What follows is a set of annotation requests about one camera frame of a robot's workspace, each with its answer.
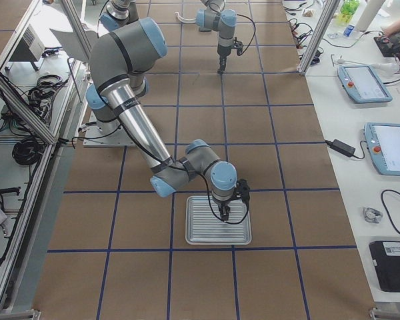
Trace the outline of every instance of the robotic arm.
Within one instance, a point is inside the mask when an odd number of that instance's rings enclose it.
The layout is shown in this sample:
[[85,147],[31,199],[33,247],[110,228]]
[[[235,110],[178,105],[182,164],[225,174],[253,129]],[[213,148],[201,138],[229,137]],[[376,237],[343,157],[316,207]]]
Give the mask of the robotic arm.
[[107,12],[99,18],[108,31],[116,30],[138,19],[135,0],[111,0],[107,5]]
[[218,32],[218,73],[222,74],[227,66],[227,57],[231,54],[231,50],[236,49],[237,55],[241,55],[243,52],[242,42],[234,38],[237,14],[234,10],[230,9],[223,11],[215,10],[215,8],[223,8],[223,1],[211,0],[206,1],[206,3],[207,8],[205,10],[198,10],[195,23],[200,28],[212,29]]
[[192,142],[185,150],[186,155],[174,161],[131,88],[128,73],[148,70],[166,53],[163,35],[150,18],[100,37],[92,48],[90,67],[95,88],[107,104],[93,111],[102,117],[111,112],[118,118],[151,168],[151,184],[161,197],[176,192],[196,176],[202,175],[211,185],[221,220],[226,221],[229,202],[241,199],[248,203],[249,187],[246,181],[237,180],[234,166],[220,160],[202,140]]

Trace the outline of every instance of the blue joint cap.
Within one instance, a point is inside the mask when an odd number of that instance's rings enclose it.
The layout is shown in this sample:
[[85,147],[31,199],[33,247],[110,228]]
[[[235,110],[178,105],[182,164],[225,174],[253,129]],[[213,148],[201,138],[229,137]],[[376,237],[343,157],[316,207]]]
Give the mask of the blue joint cap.
[[200,28],[205,27],[205,11],[203,9],[199,9],[197,15],[195,16],[195,24]]
[[104,28],[106,28],[106,30],[110,32],[120,28],[119,24],[108,13],[103,13],[99,20],[101,21]]
[[193,142],[191,142],[186,148],[185,148],[185,153],[188,154],[192,152],[192,150],[198,148],[198,147],[208,147],[209,145],[204,142],[201,139],[196,139]]
[[142,29],[156,50],[160,58],[163,58],[167,54],[166,40],[159,28],[159,26],[152,20],[152,18],[140,19]]
[[226,9],[221,12],[221,21],[229,27],[237,24],[237,14],[234,10]]
[[[107,98],[102,97],[106,103],[108,103]],[[96,88],[94,85],[91,85],[87,90],[86,90],[86,100],[87,104],[92,110],[100,110],[105,107],[104,101],[101,100],[101,98],[98,95],[98,92],[96,91]]]
[[153,185],[155,192],[157,192],[157,194],[162,198],[167,197],[176,191],[167,182],[155,175],[150,178],[149,182]]
[[218,162],[212,167],[211,181],[219,190],[231,190],[237,182],[237,171],[230,162]]

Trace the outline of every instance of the silver arm tube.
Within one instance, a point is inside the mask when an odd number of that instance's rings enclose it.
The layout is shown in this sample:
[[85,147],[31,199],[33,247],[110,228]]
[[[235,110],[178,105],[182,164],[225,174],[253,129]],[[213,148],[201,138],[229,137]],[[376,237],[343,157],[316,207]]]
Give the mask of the silver arm tube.
[[114,114],[118,116],[120,123],[131,139],[135,139],[155,158],[160,160],[157,161],[157,159],[142,152],[148,166],[153,171],[159,171],[163,168],[164,163],[169,164],[171,162],[171,156],[165,144],[145,114],[142,104],[133,93],[129,85],[129,79],[122,79],[108,86],[102,90],[101,95],[108,99],[108,105],[112,108]]
[[311,37],[307,50],[302,56],[302,60],[298,66],[299,74],[305,75],[305,73],[307,72],[307,69],[315,56],[315,52],[317,51],[317,48],[319,47],[319,44],[326,32],[326,29],[332,20],[333,14],[335,13],[338,4],[339,0],[326,1],[325,8],[320,15],[319,22],[317,23],[317,26],[314,30],[314,34]]

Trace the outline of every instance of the power adapter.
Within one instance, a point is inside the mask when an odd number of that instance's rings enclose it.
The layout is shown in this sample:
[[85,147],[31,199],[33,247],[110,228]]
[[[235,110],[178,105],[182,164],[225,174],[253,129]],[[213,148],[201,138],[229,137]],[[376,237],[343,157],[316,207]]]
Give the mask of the power adapter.
[[355,148],[340,141],[340,140],[325,140],[326,144],[333,150],[339,152],[340,154],[343,154],[344,156],[351,158],[354,155]]

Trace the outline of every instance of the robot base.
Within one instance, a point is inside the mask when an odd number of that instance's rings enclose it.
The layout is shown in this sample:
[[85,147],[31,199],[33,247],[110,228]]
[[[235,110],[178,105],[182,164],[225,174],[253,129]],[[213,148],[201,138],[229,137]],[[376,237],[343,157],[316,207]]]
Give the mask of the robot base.
[[[89,119],[89,122],[96,122],[96,117],[92,113]],[[92,125],[87,127],[85,137],[86,138],[96,138],[104,136],[104,132],[99,130],[96,125]],[[127,136],[126,132],[123,129],[119,129],[114,132],[112,135],[109,135],[105,138],[93,139],[93,140],[83,140],[84,147],[95,147],[95,148],[108,148],[108,147],[134,147],[135,144],[132,140]]]
[[[218,206],[211,199],[213,211]],[[246,214],[241,200],[229,204],[229,222],[238,222]],[[194,195],[187,199],[185,239],[190,245],[247,245],[252,240],[250,213],[238,225],[224,223],[213,216],[206,195]]]

